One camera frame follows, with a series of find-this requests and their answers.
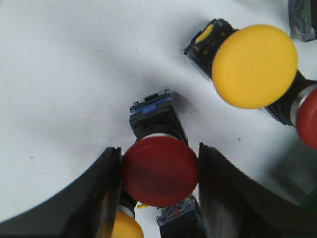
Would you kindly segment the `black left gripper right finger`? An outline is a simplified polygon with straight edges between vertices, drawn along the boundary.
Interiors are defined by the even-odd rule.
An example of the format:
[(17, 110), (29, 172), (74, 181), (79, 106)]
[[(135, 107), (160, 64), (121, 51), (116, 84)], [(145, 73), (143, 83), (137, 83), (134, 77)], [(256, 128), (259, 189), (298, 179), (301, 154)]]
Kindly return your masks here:
[(317, 215), (267, 190), (200, 143), (199, 204), (209, 238), (315, 238)]

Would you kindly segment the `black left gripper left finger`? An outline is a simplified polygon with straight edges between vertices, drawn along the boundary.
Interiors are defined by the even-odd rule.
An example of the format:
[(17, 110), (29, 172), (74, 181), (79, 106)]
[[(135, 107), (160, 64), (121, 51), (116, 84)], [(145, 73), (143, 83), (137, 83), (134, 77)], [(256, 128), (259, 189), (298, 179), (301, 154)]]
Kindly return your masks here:
[(109, 238), (120, 198), (120, 148), (108, 147), (67, 188), (0, 224), (2, 238)]

